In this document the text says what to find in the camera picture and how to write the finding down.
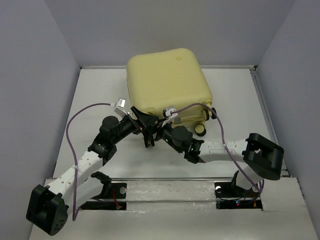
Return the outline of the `yellow hard-shell suitcase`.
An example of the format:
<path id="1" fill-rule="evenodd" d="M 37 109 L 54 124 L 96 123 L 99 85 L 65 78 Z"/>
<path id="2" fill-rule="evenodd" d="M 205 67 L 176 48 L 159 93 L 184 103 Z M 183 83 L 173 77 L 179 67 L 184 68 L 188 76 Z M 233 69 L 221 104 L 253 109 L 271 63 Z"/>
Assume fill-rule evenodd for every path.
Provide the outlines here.
<path id="1" fill-rule="evenodd" d="M 213 95 L 196 55 L 177 48 L 133 56 L 126 65 L 130 103 L 141 112 L 164 117 L 166 108 L 182 110 L 173 127 L 185 126 L 203 137 L 212 117 Z"/>

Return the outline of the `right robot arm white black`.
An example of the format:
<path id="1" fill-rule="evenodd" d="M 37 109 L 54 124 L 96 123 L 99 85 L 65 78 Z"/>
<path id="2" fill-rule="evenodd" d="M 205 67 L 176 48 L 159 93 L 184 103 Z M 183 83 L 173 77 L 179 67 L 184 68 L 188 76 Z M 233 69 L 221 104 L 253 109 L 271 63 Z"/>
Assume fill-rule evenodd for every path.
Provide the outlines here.
<path id="1" fill-rule="evenodd" d="M 194 138 L 184 126 L 165 124 L 157 129 L 154 140 L 164 141 L 192 164 L 233 162 L 237 172 L 230 190 L 235 196 L 242 196 L 253 188 L 260 193 L 264 180 L 281 178 L 284 149 L 258 133 L 250 133 L 238 141 L 210 142 Z"/>

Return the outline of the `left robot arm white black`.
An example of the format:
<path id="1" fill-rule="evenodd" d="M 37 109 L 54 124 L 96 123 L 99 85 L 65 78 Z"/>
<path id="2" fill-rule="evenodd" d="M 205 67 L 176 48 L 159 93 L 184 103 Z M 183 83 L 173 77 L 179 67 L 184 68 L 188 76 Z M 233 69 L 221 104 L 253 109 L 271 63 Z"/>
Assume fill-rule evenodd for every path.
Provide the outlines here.
<path id="1" fill-rule="evenodd" d="M 50 236 L 56 235 L 66 224 L 69 209 L 75 210 L 77 188 L 87 179 L 98 180 L 93 191 L 104 198 L 110 194 L 111 185 L 99 172 L 116 153 L 117 143 L 130 134 L 152 136 L 152 128 L 159 118 L 131 107 L 133 116 L 125 113 L 122 119 L 110 115 L 102 120 L 99 133 L 81 158 L 60 177 L 46 186 L 37 185 L 31 192 L 26 219 Z"/>

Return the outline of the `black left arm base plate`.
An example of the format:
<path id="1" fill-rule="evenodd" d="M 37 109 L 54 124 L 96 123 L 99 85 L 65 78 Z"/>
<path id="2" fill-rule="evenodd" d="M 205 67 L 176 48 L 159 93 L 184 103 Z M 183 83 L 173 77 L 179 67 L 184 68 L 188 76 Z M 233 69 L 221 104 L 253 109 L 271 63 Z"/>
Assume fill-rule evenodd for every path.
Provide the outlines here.
<path id="1" fill-rule="evenodd" d="M 125 211 L 127 209 L 127 183 L 111 182 L 103 186 L 99 195 L 94 196 L 83 205 L 81 210 Z"/>

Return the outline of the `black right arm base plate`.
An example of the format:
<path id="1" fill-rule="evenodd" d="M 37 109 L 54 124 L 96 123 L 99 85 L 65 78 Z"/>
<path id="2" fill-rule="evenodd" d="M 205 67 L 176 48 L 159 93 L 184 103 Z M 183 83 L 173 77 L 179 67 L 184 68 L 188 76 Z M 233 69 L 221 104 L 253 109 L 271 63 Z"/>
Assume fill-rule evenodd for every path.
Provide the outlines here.
<path id="1" fill-rule="evenodd" d="M 216 182 L 214 195 L 218 210 L 263 209 L 259 192 L 242 189 L 231 182 Z"/>

